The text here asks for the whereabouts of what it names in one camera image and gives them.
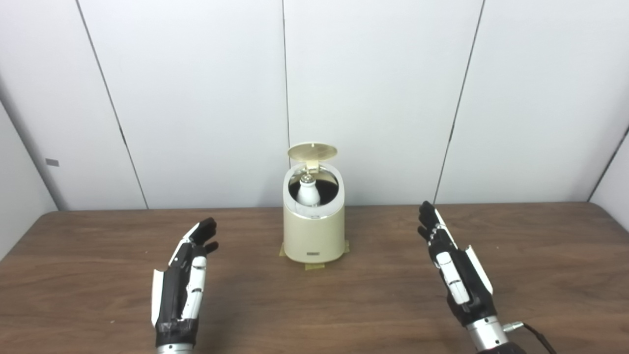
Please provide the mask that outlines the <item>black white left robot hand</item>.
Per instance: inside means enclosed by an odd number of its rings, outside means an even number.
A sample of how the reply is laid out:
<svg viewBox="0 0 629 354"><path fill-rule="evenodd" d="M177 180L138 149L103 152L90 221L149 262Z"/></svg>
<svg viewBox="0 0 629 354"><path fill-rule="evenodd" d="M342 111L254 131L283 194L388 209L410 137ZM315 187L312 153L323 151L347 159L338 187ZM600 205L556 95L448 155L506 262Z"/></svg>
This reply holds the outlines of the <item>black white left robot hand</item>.
<svg viewBox="0 0 629 354"><path fill-rule="evenodd" d="M218 249L218 242L211 241L216 229L211 217L198 222L183 235L166 270L153 271L151 324L157 354L191 354L195 349L207 256Z"/></svg>

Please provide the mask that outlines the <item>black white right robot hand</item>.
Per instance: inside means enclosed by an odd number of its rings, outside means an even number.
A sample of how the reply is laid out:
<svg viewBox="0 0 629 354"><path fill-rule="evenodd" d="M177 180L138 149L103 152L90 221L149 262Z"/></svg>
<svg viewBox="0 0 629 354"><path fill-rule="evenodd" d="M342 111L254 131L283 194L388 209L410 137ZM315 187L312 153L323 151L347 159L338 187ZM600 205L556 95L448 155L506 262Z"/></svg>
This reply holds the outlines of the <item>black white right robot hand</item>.
<svg viewBox="0 0 629 354"><path fill-rule="evenodd" d="M460 248L436 207L419 206L418 234L447 289L447 304L462 326L497 316L493 286L472 246Z"/></svg>

